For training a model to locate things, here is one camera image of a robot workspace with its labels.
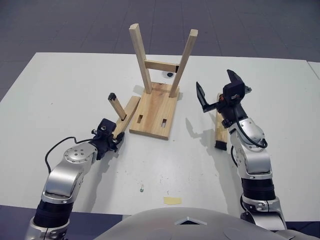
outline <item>wooden plank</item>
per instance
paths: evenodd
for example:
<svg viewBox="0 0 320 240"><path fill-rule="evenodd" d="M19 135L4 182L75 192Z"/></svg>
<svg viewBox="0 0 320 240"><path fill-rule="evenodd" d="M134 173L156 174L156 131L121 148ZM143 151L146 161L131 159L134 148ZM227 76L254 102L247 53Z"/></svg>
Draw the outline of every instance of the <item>wooden plank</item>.
<svg viewBox="0 0 320 240"><path fill-rule="evenodd" d="M113 131L113 136L116 138L119 133L122 133L126 130L126 127L128 126L131 118L133 117L138 103L140 101L139 96L132 96L128 102L128 104L125 106L124 111L126 114L126 117L124 120L121 120L121 118L116 121L116 128Z"/></svg>
<svg viewBox="0 0 320 240"><path fill-rule="evenodd" d="M142 80L145 88L145 92L150 94L152 91L152 85L150 80L149 70L146 68L145 60L146 60L146 52L144 43L142 41L139 24L132 24L129 28L132 44L134 47L135 55L138 60L139 68L142 75Z"/></svg>
<svg viewBox="0 0 320 240"><path fill-rule="evenodd" d="M116 113L118 114L119 118L121 120L124 120L126 118L127 114L125 113L125 110L121 106L117 96L113 92L111 92L109 97L108 97L108 100L111 103L111 105L114 108L114 110L116 111Z"/></svg>
<svg viewBox="0 0 320 240"><path fill-rule="evenodd" d="M174 77L174 81L170 90L170 94L169 97L170 98L175 98L178 95L178 85L180 82L180 79L182 77L182 74L184 73L185 67L187 65L189 56L191 54L191 51L195 45L196 39L198 36L198 30L196 29L191 29L188 40L186 42L183 54L182 54L182 58L179 64L179 69L178 72L176 73L175 77Z"/></svg>
<svg viewBox="0 0 320 240"><path fill-rule="evenodd" d="M220 95L222 93L218 93L216 96L216 101L219 101ZM224 118L222 115L216 110L215 114L215 147L221 150L227 150L227 142L228 142L228 129L226 129L222 125L222 121Z"/></svg>
<svg viewBox="0 0 320 240"><path fill-rule="evenodd" d="M169 139L178 97L169 97L170 84L152 82L151 94L144 93L135 111L130 133Z"/></svg>
<svg viewBox="0 0 320 240"><path fill-rule="evenodd" d="M155 69L172 73L176 73L179 68L179 64L161 61L144 60L144 64L147 69Z"/></svg>

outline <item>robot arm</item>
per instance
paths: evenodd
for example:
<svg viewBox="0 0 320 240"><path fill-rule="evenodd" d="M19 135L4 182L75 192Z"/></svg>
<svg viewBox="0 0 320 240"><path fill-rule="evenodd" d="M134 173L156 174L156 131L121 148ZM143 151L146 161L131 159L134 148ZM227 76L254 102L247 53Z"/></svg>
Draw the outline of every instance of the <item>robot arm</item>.
<svg viewBox="0 0 320 240"><path fill-rule="evenodd" d="M35 216L30 220L26 240L63 240L69 216L77 199L84 176L96 160L107 151L117 151L124 133L114 138L116 124L103 119L90 142L69 148L61 162L50 172L44 185Z"/></svg>
<svg viewBox="0 0 320 240"><path fill-rule="evenodd" d="M245 86L235 72L227 70L227 73L231 83L224 86L223 94L214 104L207 103L205 93L198 83L196 88L203 112L216 109L223 116L222 124L230 133L232 150L235 149L234 161L243 188L240 202L245 212L241 218L267 230L285 230L286 222L272 181L265 134L241 106L241 100L251 92L251 88Z"/></svg>

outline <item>white table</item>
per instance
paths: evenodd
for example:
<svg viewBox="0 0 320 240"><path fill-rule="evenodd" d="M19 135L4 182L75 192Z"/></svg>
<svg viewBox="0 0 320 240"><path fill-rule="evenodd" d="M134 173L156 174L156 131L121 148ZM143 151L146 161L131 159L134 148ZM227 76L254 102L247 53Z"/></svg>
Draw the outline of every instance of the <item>white table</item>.
<svg viewBox="0 0 320 240"><path fill-rule="evenodd" d="M320 62L308 61L308 64L314 71L314 73L320 78Z"/></svg>
<svg viewBox="0 0 320 240"><path fill-rule="evenodd" d="M179 56L148 59L178 63ZM126 131L119 155L110 152L85 176L73 210L132 215L168 207L164 197L182 198L181 207L239 216L240 179L228 153L214 149L215 112L204 114L196 81L208 100L229 83L234 70L252 88L243 107L264 130L276 194L287 221L320 220L320 81L303 60L192 56L180 82L168 141ZM170 83L161 71L151 79ZM117 120L107 97L125 105L142 93L135 55L37 53L0 103L0 204L36 208L48 172L46 152L59 140L91 136L102 118ZM65 142L49 156L62 159Z"/></svg>

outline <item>mortise hole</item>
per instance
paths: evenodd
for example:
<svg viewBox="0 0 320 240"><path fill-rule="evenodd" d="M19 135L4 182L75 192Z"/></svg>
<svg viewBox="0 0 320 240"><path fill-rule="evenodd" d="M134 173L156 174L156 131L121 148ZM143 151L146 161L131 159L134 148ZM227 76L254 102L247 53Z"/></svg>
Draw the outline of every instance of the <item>mortise hole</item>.
<svg viewBox="0 0 320 240"><path fill-rule="evenodd" d="M162 123L161 123L161 127L165 128L166 127L166 123L167 123L167 119L162 119Z"/></svg>
<svg viewBox="0 0 320 240"><path fill-rule="evenodd" d="M143 115L139 115L138 117L138 121L136 121L138 124L141 123L141 119L142 119Z"/></svg>

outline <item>yellow tape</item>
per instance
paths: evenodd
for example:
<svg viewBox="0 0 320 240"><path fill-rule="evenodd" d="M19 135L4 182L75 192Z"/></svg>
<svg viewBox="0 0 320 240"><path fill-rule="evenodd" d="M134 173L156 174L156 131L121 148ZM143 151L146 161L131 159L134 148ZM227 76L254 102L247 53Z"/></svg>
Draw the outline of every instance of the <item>yellow tape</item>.
<svg viewBox="0 0 320 240"><path fill-rule="evenodd" d="M164 199L164 204L168 204L168 205L176 205L176 204L182 203L180 197L165 196L165 197L163 197L163 199Z"/></svg>

